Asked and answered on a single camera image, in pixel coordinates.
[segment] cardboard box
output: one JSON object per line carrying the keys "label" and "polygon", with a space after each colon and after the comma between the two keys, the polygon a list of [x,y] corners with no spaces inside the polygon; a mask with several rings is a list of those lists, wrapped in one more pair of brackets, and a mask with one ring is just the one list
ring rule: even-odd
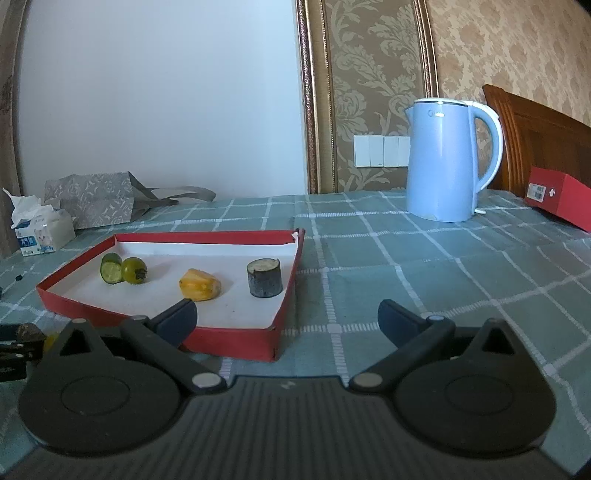
{"label": "cardboard box", "polygon": [[49,221],[45,216],[37,216],[14,228],[23,257],[55,252],[76,237],[72,218],[62,211]]}
{"label": "cardboard box", "polygon": [[591,231],[591,189],[566,173],[533,167],[524,200]]}

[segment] blue plaid tablecloth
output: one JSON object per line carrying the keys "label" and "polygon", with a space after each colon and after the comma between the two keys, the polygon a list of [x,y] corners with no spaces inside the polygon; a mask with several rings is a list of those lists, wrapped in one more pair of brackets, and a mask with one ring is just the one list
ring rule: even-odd
{"label": "blue plaid tablecloth", "polygon": [[[543,448],[574,472],[591,456],[591,238],[507,192],[484,192],[479,207],[485,215],[454,224],[409,215],[404,190],[162,207],[134,223],[83,231],[59,252],[0,262],[0,322],[34,322],[46,333],[63,328],[69,320],[44,308],[35,285],[116,232],[301,227],[295,315],[282,332],[281,358],[196,359],[226,378],[340,375],[348,382],[395,349],[378,328],[382,299],[458,325],[502,317],[556,395]],[[0,384],[0,472],[32,448],[17,413],[23,386]]]}

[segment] mango chunk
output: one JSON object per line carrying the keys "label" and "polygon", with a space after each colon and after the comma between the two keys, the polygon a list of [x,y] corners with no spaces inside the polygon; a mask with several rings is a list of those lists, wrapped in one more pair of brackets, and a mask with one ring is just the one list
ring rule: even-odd
{"label": "mango chunk", "polygon": [[178,281],[183,297],[193,301],[211,300],[222,291],[222,283],[213,275],[189,268]]}

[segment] wooden headboard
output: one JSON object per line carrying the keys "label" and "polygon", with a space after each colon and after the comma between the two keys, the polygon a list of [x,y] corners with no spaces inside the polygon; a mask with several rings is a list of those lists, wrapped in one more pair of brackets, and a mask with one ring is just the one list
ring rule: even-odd
{"label": "wooden headboard", "polygon": [[505,136],[501,168],[490,188],[524,197],[532,166],[568,173],[591,187],[591,127],[494,85],[483,90]]}

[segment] gold picture frame molding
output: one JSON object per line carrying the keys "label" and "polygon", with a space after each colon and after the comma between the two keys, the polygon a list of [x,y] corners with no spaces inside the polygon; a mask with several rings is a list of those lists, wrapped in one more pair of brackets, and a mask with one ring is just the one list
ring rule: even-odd
{"label": "gold picture frame molding", "polygon": [[[336,123],[324,0],[295,0],[300,41],[309,193],[337,191]],[[439,96],[437,63],[426,0],[413,0],[424,96]]]}

